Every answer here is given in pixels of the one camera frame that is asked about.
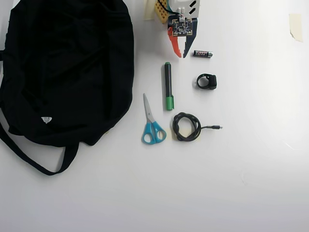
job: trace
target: orange plastic part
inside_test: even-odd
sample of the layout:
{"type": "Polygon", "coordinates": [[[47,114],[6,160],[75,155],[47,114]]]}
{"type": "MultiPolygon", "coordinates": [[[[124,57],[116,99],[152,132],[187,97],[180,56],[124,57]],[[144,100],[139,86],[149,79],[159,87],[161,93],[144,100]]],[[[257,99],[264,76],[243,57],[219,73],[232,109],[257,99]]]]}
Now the orange plastic part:
{"type": "Polygon", "coordinates": [[[182,57],[182,53],[180,52],[180,49],[179,49],[179,46],[178,46],[178,37],[177,36],[173,36],[173,28],[172,27],[170,27],[168,29],[168,34],[169,34],[169,40],[172,42],[175,54],[179,58],[181,58],[182,57]]]}

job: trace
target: green marker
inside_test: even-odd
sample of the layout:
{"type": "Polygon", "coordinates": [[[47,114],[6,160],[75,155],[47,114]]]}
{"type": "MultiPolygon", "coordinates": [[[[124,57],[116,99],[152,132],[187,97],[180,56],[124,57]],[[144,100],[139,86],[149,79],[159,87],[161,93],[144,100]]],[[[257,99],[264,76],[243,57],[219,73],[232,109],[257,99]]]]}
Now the green marker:
{"type": "Polygon", "coordinates": [[[165,63],[165,88],[166,88],[166,110],[174,109],[174,96],[172,95],[172,66],[165,63]]]}

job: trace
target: scissor blade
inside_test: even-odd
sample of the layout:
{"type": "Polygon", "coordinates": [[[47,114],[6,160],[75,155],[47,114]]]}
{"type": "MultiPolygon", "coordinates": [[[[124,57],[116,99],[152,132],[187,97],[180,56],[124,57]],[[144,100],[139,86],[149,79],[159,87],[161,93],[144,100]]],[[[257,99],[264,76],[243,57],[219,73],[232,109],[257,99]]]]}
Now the scissor blade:
{"type": "Polygon", "coordinates": [[[144,94],[144,106],[145,106],[147,121],[155,122],[153,114],[151,113],[150,105],[149,105],[148,99],[146,97],[146,94],[144,94]]]}

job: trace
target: coiled cable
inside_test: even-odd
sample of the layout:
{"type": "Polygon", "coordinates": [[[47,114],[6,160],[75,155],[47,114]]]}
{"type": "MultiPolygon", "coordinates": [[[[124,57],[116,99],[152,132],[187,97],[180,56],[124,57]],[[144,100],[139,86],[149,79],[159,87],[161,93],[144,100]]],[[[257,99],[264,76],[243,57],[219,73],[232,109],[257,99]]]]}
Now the coiled cable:
{"type": "Polygon", "coordinates": [[[183,113],[183,112],[177,114],[174,117],[174,121],[173,121],[173,130],[174,130],[174,132],[177,136],[177,139],[179,141],[183,141],[183,142],[191,142],[191,141],[194,141],[195,139],[197,139],[200,136],[202,129],[220,130],[222,128],[223,127],[221,127],[221,126],[205,126],[205,127],[202,127],[201,123],[200,123],[200,121],[197,117],[195,117],[194,115],[191,115],[191,114],[183,113]],[[189,119],[192,122],[193,127],[194,127],[194,131],[188,137],[184,137],[179,132],[179,125],[178,124],[179,124],[179,121],[184,117],[189,119]]]}

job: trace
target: white logo patch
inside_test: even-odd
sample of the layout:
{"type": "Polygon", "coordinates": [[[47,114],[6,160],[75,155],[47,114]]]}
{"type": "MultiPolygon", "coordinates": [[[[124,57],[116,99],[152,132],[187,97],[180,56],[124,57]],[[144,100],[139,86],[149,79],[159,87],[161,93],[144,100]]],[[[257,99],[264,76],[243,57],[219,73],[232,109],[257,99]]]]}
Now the white logo patch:
{"type": "Polygon", "coordinates": [[[50,123],[53,118],[52,117],[41,117],[41,119],[43,119],[43,121],[47,124],[47,123],[50,123]]]}

